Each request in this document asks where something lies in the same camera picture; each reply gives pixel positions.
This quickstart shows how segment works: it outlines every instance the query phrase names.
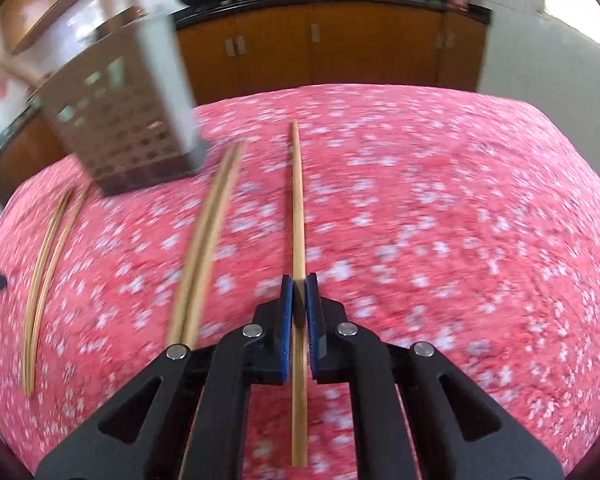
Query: perforated basket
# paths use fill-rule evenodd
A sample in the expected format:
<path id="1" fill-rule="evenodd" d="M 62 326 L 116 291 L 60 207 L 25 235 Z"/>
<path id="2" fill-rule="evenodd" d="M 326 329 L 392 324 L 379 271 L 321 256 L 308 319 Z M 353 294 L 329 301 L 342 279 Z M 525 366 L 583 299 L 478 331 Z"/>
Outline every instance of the perforated basket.
<path id="1" fill-rule="evenodd" d="M 37 92 L 42 114 L 105 194 L 188 176 L 206 146 L 170 17 L 97 41 Z"/>

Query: cabinet handle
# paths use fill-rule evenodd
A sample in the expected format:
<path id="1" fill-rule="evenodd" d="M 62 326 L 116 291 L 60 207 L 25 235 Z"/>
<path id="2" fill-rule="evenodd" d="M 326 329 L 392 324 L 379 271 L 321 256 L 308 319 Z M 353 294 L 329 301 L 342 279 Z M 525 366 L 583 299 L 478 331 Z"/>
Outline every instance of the cabinet handle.
<path id="1" fill-rule="evenodd" d="M 247 55 L 247 44 L 242 36 L 235 38 L 235 44 L 238 47 L 238 56 Z"/>
<path id="2" fill-rule="evenodd" d="M 234 38 L 224 40 L 224 51 L 228 57 L 235 57 Z"/>
<path id="3" fill-rule="evenodd" d="M 311 24 L 311 41 L 320 43 L 320 26 L 317 23 Z"/>
<path id="4" fill-rule="evenodd" d="M 448 33 L 446 35 L 446 47 L 447 48 L 453 48 L 454 44 L 456 43 L 456 35 L 452 32 Z"/>

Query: pink tablecloth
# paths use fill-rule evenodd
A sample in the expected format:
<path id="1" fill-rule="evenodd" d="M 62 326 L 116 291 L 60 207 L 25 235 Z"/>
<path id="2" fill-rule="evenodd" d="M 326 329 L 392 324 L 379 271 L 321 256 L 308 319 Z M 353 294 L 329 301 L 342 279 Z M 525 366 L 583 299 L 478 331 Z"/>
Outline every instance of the pink tablecloth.
<path id="1" fill-rule="evenodd" d="M 30 469 L 162 351 L 189 234 L 223 146 L 248 140 L 201 344 L 247 322 L 291 270 L 288 124 L 301 123 L 306 256 L 321 291 L 399 345 L 425 339 L 569 470 L 600 431 L 600 179 L 530 105 L 439 89 L 319 86 L 200 107 L 195 178 L 92 194 L 46 304 L 31 400 L 27 290 L 72 156 L 0 220 L 0 432 Z M 310 472 L 288 468 L 289 389 L 256 388 L 245 478 L 354 478 L 344 386 L 310 385 Z"/>

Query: wooden chopstick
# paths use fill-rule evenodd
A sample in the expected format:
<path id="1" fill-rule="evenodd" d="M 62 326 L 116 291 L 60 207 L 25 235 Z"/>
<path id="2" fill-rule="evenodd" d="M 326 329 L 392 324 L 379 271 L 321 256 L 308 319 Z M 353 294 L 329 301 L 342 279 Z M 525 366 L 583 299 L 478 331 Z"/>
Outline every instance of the wooden chopstick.
<path id="1" fill-rule="evenodd" d="M 304 305 L 304 198 L 302 193 L 302 153 L 300 151 L 300 128 L 298 121 L 292 123 L 293 135 L 293 199 L 294 199 L 294 246 L 293 279 L 300 290 Z M 291 465 L 307 465 L 307 401 L 306 401 L 306 316 L 304 312 L 294 315 L 292 329 L 291 361 Z"/>
<path id="2" fill-rule="evenodd" d="M 216 252 L 216 244 L 220 236 L 224 213 L 227 210 L 232 190 L 238 179 L 242 149 L 243 143 L 236 142 L 227 154 L 229 159 L 226 179 L 221 183 L 221 188 L 218 190 L 218 196 L 214 202 L 214 209 L 211 211 L 206 225 L 204 245 L 202 245 L 197 269 L 193 276 L 189 303 L 187 305 L 187 315 L 182 333 L 182 342 L 191 349 L 195 348 L 198 342 L 198 329 L 200 327 L 200 319 L 202 318 L 206 291 L 211 279 L 213 256 Z"/>
<path id="3" fill-rule="evenodd" d="M 64 226 L 60 238 L 58 238 L 58 243 L 56 244 L 56 248 L 54 249 L 53 255 L 51 256 L 51 262 L 45 272 L 45 279 L 42 283 L 42 288 L 40 289 L 40 294 L 37 301 L 36 306 L 36 315 L 33 322 L 33 330 L 31 332 L 31 343 L 29 349 L 29 361 L 27 363 L 27 367 L 29 367 L 27 373 L 27 383 L 25 395 L 31 396 L 33 394 L 33 389 L 36 384 L 36 357 L 38 355 L 38 337 L 40 335 L 40 325 L 42 324 L 42 316 L 45 312 L 45 302 L 46 297 L 49 294 L 49 290 L 51 288 L 51 282 L 54 278 L 54 273 L 56 272 L 56 267 L 58 266 L 58 262 L 60 261 L 60 256 L 62 255 L 62 250 L 64 249 L 64 244 L 71 233 L 71 229 L 74 227 L 75 221 L 80 214 L 80 210 L 82 209 L 82 205 L 87 199 L 87 195 L 91 189 L 91 183 L 87 184 L 84 190 L 78 196 L 78 200 L 74 206 L 73 211 L 71 212 L 71 216 Z"/>
<path id="4" fill-rule="evenodd" d="M 28 375 L 29 371 L 27 368 L 27 361 L 29 359 L 29 347 L 31 345 L 31 335 L 33 330 L 33 323 L 36 314 L 36 305 L 38 304 L 38 292 L 40 291 L 40 281 L 42 279 L 42 273 L 45 269 L 46 259 L 49 256 L 51 250 L 51 243 L 56 236 L 56 231 L 60 225 L 62 215 L 66 209 L 71 196 L 74 193 L 74 188 L 70 187 L 67 189 L 60 200 L 58 206 L 56 206 L 56 212 L 52 216 L 49 227 L 46 230 L 45 238 L 42 241 L 40 252 L 38 253 L 38 259 L 36 260 L 36 266 L 33 270 L 33 276 L 31 277 L 31 285 L 29 286 L 29 295 L 27 297 L 27 306 L 24 313 L 24 329 L 22 333 L 22 356 L 20 358 L 20 378 L 22 380 L 22 389 L 27 394 L 26 385 L 29 383 Z"/>
<path id="5" fill-rule="evenodd" d="M 206 225 L 212 212 L 215 211 L 216 200 L 218 198 L 218 192 L 221 187 L 224 186 L 226 178 L 229 172 L 229 161 L 232 155 L 232 146 L 229 147 L 220 161 L 218 172 L 216 177 L 211 184 L 208 195 L 205 198 L 205 203 L 202 206 L 200 216 L 196 219 L 195 231 L 189 244 L 189 251 L 187 253 L 187 259 L 185 261 L 184 268 L 182 270 L 182 276 L 180 278 L 180 285 L 176 292 L 176 298 L 173 303 L 173 310 L 171 312 L 171 321 L 167 330 L 167 337 L 165 339 L 165 345 L 173 345 L 182 342 L 182 329 L 187 313 L 187 302 L 191 296 L 191 287 L 194 281 L 194 276 L 198 269 L 198 263 L 200 260 L 200 248 L 203 245 L 203 241 L 206 235 Z"/>

